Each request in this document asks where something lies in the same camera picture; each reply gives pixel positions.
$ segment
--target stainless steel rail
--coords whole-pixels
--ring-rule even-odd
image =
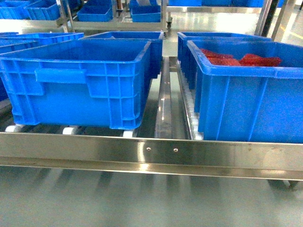
[[[172,139],[169,57],[163,57],[155,138]]]
[[[303,180],[303,144],[30,133],[35,131],[1,132],[0,165]]]

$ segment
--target crate handle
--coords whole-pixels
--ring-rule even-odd
[[[36,69],[36,81],[42,83],[86,84],[86,70]]]

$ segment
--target metal post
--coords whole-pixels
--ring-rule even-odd
[[[168,0],[162,0],[162,6],[161,6],[161,23],[162,23],[162,30],[166,30],[166,7],[167,7]]]
[[[69,17],[69,20],[71,22],[71,30],[72,32],[75,32],[75,29],[74,29],[74,22],[73,22],[73,19],[72,19],[72,14],[71,14],[71,8],[70,8],[70,5],[68,3],[68,0],[65,0],[65,4],[67,6],[67,15]]]
[[[281,8],[278,20],[276,22],[273,35],[271,36],[272,40],[274,40],[275,42],[282,41],[290,16],[294,11],[295,2],[295,0],[285,0],[284,5]]]
[[[255,35],[267,36],[278,0],[264,0]]]
[[[63,25],[62,25],[63,31],[65,33],[67,33],[68,32],[68,25],[67,25],[67,18],[66,18],[65,10],[64,10],[64,7],[63,7],[63,1],[62,0],[56,0],[56,3],[57,3],[57,6],[59,8],[60,17],[63,20]]]

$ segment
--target red item in crate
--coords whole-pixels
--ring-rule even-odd
[[[227,59],[219,59],[219,58],[208,58],[210,63],[213,65],[226,65],[226,66],[241,66],[238,60],[234,58],[227,58]]]
[[[239,63],[243,66],[266,66],[276,67],[282,60],[278,57],[262,58],[255,54],[246,54]]]
[[[206,49],[201,49],[202,53],[207,58],[218,58],[218,59],[232,59],[233,56],[231,54],[222,54],[222,53],[215,53]]]

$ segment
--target plastic crate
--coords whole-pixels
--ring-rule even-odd
[[[23,40],[0,40],[0,54],[37,47],[38,42]]]
[[[232,0],[202,0],[203,6],[231,6]]]
[[[56,20],[60,17],[58,6],[53,1],[40,0],[25,7],[31,20]]]
[[[137,128],[148,95],[150,45],[83,39],[0,55],[15,123]]]
[[[157,0],[150,0],[150,5],[151,6],[157,6],[158,3],[157,3]],[[129,8],[132,9],[133,7],[138,7],[140,6],[139,3],[137,2],[137,0],[131,0],[129,2]]]
[[[112,6],[111,0],[89,0],[85,6]]]
[[[263,0],[232,0],[233,6],[236,7],[262,7]],[[277,7],[280,8],[283,6],[284,0],[280,0]]]
[[[77,15],[79,21],[107,22],[113,19],[113,10],[109,6],[84,6]]]
[[[84,39],[139,39],[151,41],[151,78],[155,79],[161,70],[163,32],[104,32],[87,36]]]
[[[205,140],[303,142],[303,47],[274,42],[188,41],[198,64]],[[212,65],[200,48],[280,57],[279,67]]]
[[[18,35],[18,32],[0,32],[0,37],[10,36],[10,35]]]
[[[84,37],[84,33],[31,33],[0,37],[0,40],[31,40],[39,42],[40,45],[48,45],[82,37]]]
[[[212,41],[271,41],[270,38],[256,36],[256,35],[245,35],[237,33],[213,33],[213,32],[178,32],[178,60],[181,61],[181,68],[185,74],[185,77],[189,83],[189,89],[195,88],[195,61],[190,63],[191,52],[187,47],[188,40],[212,40]]]
[[[29,1],[6,0],[0,2],[0,19],[25,19],[28,18],[24,7]]]
[[[160,22],[161,6],[138,6],[131,9],[133,22]]]
[[[202,0],[169,0],[169,6],[202,6]]]
[[[0,40],[0,54],[7,53],[12,51],[23,50],[27,48],[32,48],[38,46],[37,42],[31,41],[12,41],[12,40]],[[8,95],[5,91],[2,80],[0,79],[0,101],[8,98]]]

